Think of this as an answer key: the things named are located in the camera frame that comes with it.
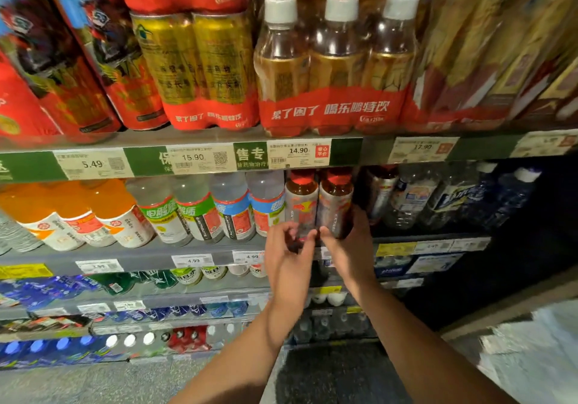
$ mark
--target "person's right hand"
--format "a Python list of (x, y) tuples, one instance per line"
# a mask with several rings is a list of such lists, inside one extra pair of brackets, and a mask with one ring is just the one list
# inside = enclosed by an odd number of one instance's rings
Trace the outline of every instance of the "person's right hand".
[(321, 226), (321, 239), (329, 249), (331, 258), (343, 282), (359, 302), (360, 288), (377, 282), (373, 270), (373, 241), (365, 211), (353, 208), (353, 229), (345, 240), (336, 240), (328, 228)]

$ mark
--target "person's left arm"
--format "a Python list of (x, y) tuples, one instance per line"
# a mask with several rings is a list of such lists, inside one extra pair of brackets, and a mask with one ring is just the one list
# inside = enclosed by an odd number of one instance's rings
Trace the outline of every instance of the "person's left arm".
[(225, 345), (169, 404), (258, 404), (285, 338), (299, 320), (309, 291), (316, 231), (299, 254), (297, 223), (272, 226), (265, 245), (265, 270), (273, 292), (265, 309), (235, 341)]

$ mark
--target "person's left hand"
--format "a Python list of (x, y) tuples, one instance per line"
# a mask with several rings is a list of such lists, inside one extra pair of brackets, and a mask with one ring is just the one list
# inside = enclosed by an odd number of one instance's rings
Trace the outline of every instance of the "person's left hand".
[(289, 251), (287, 241), (294, 240), (299, 224), (286, 221), (271, 226), (265, 243), (265, 271), (273, 292), (272, 302), (283, 309), (292, 319), (299, 319), (311, 279), (311, 264), (315, 250), (317, 231), (311, 230), (297, 254)]

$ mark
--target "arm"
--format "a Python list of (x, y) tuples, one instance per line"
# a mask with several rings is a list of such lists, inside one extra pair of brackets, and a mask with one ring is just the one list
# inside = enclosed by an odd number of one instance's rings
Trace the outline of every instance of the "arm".
[(258, 404), (287, 335), (300, 318), (309, 291), (316, 231), (300, 254), (289, 252), (297, 223), (271, 227), (265, 269), (273, 298), (235, 341), (223, 348), (169, 404)]
[(382, 288), (373, 271), (369, 224), (359, 207), (354, 207), (354, 226), (345, 240), (336, 240), (326, 228), (320, 231), (415, 403), (516, 403)]

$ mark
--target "white bottle cap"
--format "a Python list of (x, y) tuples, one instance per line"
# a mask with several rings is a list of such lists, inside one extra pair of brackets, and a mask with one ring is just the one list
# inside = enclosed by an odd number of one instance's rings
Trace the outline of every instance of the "white bottle cap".
[(327, 0), (325, 19), (336, 22), (351, 22), (359, 16), (359, 0)]
[(297, 22), (297, 0), (265, 0), (265, 22), (294, 24)]
[(124, 340), (124, 345), (127, 348), (130, 348), (131, 346), (134, 346), (136, 343), (136, 336), (134, 334), (129, 334), (126, 336), (125, 340)]
[(119, 342), (119, 336), (118, 335), (109, 336), (106, 339), (106, 347), (107, 348), (114, 348), (118, 342)]
[(420, 0), (386, 0), (383, 17), (399, 21), (414, 19), (419, 2)]
[(522, 182), (533, 182), (542, 174), (541, 171), (530, 170), (528, 168), (518, 168), (514, 171), (514, 177)]
[(154, 342), (154, 333), (153, 332), (148, 332), (147, 334), (144, 335), (143, 337), (143, 343), (145, 345), (149, 345), (149, 344), (153, 344)]
[(480, 161), (476, 164), (476, 170), (480, 173), (492, 173), (497, 166), (495, 162)]

